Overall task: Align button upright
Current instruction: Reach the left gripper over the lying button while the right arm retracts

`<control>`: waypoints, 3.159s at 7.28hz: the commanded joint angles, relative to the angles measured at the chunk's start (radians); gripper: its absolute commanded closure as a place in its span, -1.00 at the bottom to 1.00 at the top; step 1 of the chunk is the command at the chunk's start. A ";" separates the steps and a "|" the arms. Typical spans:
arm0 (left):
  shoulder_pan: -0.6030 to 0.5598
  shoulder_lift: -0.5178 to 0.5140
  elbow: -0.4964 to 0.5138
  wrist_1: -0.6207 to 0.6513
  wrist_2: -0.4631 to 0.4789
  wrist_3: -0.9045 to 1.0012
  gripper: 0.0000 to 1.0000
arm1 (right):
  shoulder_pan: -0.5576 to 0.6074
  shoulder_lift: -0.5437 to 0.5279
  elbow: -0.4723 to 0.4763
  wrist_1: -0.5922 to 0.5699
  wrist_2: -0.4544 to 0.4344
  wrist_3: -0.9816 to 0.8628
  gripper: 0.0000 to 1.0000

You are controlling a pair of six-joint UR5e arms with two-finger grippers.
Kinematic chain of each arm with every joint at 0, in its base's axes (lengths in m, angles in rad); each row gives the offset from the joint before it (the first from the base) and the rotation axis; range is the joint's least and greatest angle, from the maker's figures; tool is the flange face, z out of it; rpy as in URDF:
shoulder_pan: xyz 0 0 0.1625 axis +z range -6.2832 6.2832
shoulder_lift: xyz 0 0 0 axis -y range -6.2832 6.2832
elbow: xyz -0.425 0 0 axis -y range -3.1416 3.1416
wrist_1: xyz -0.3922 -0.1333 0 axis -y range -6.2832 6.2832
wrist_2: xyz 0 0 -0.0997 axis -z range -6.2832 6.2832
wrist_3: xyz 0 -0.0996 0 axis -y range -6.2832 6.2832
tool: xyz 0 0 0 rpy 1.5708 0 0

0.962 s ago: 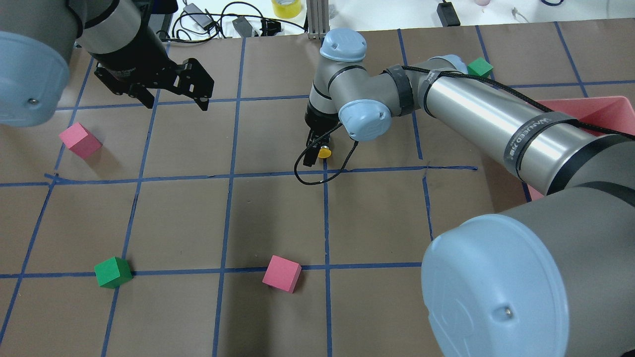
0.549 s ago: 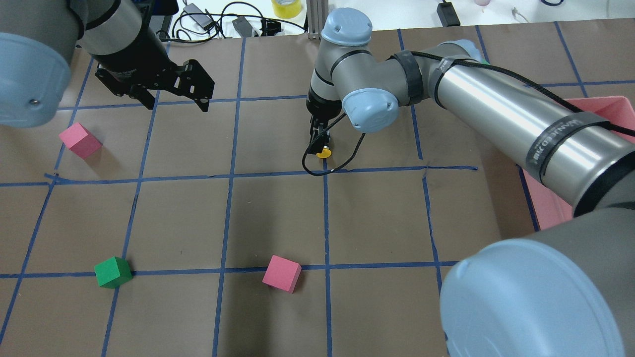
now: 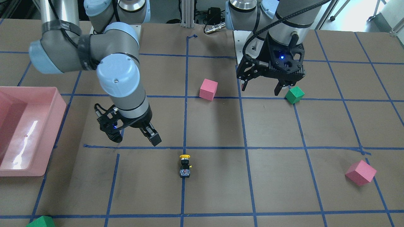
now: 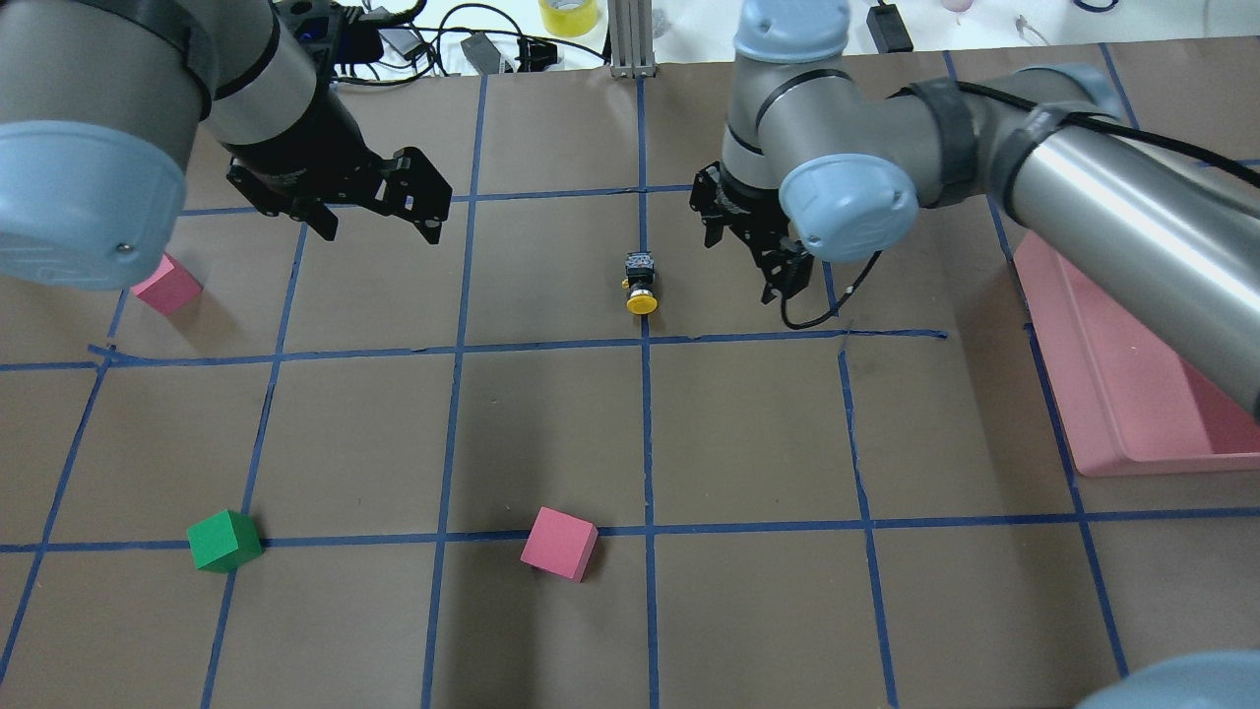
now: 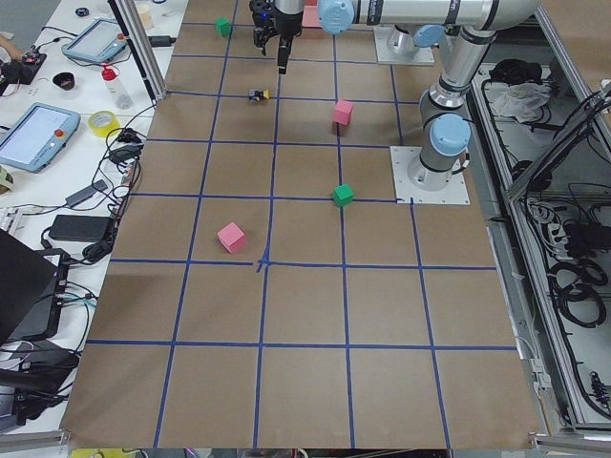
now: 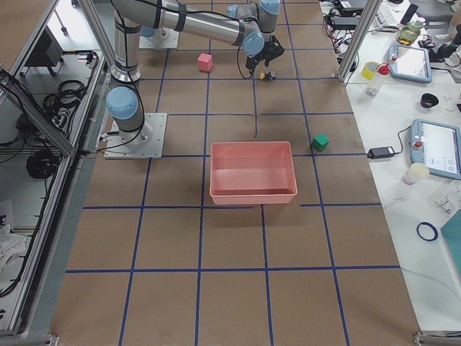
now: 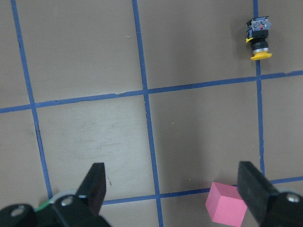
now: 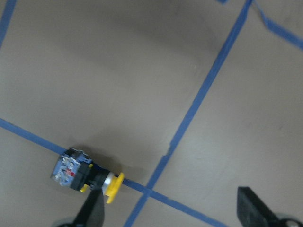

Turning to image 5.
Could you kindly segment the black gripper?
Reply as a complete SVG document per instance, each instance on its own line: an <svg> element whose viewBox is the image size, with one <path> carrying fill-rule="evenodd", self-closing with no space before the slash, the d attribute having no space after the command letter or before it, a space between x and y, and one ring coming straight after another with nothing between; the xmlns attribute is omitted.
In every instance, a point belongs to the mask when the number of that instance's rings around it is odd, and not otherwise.
<svg viewBox="0 0 611 458"><path fill-rule="evenodd" d="M275 27L280 34L277 66L280 75L286 74L288 60L292 49L292 38L302 31L304 0L275 0Z"/></svg>
<svg viewBox="0 0 611 458"><path fill-rule="evenodd" d="M255 27L253 43L263 56L266 56L266 44L272 37L271 29L274 28L274 6L274 0L250 0L248 3Z"/></svg>

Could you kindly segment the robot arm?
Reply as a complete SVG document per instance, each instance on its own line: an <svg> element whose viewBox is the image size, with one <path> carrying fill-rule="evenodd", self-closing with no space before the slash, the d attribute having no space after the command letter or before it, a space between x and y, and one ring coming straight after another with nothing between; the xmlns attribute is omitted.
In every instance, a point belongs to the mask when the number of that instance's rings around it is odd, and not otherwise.
<svg viewBox="0 0 611 458"><path fill-rule="evenodd" d="M474 75L496 33L520 24L539 7L538 1L319 1L323 30L338 34L353 24L377 26L458 26L451 56L437 82L420 101L424 146L408 166L410 181L426 191L447 186L453 166L471 138L471 128L458 114Z"/></svg>
<svg viewBox="0 0 611 458"><path fill-rule="evenodd" d="M320 27L333 35L339 34L366 15L365 23L377 26L383 15L383 1L318 1L314 13ZM267 42L277 36L278 66L283 68L291 54L293 39L303 31L306 16L304 1L250 1L248 7L254 23L254 46L266 53ZM389 50L400 53L413 45L415 48L429 48L441 38L445 27L426 23L397 23L388 37Z"/></svg>

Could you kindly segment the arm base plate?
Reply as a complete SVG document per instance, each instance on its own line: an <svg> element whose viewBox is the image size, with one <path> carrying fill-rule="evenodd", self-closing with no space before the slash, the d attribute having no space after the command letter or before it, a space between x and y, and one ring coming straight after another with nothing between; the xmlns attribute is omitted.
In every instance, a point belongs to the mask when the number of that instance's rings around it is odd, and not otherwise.
<svg viewBox="0 0 611 458"><path fill-rule="evenodd" d="M392 25L374 29L377 61L387 65L433 66L432 46L443 28L436 25Z"/></svg>
<svg viewBox="0 0 611 458"><path fill-rule="evenodd" d="M433 172L420 161L421 147L390 146L395 200L402 204L469 205L470 198L459 158L446 172Z"/></svg>

